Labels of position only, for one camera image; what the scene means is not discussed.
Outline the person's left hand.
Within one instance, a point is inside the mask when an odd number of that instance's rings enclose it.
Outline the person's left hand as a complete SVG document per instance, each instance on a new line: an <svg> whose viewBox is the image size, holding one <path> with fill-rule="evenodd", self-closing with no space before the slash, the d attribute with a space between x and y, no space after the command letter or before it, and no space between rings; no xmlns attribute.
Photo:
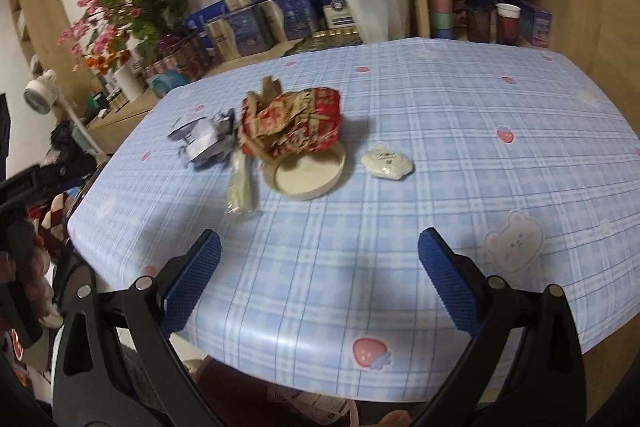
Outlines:
<svg viewBox="0 0 640 427"><path fill-rule="evenodd" d="M46 279L49 265L49 253L34 230L30 231L30 253L24 263L18 265L9 253L1 253L1 283L13 282L18 277L32 309L40 317L48 314L48 302L52 297L52 287Z"/></svg>

